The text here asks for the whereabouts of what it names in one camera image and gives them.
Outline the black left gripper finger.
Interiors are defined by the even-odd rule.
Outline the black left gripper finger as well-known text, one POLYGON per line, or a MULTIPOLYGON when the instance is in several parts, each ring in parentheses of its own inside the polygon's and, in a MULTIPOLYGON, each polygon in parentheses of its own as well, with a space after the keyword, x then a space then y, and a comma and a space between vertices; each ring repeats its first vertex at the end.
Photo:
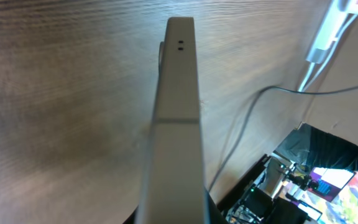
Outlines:
POLYGON ((228 224, 227 220, 222 216, 208 191, 206 191, 206 198, 208 199, 210 224, 228 224))

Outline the blue Galaxy smartphone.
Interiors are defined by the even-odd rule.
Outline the blue Galaxy smartphone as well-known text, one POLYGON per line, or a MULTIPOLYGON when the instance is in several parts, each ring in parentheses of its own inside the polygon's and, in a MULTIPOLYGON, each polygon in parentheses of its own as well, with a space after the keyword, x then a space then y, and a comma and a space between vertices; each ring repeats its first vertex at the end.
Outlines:
POLYGON ((209 223, 192 17, 171 17, 160 44, 158 85, 136 223, 209 223))

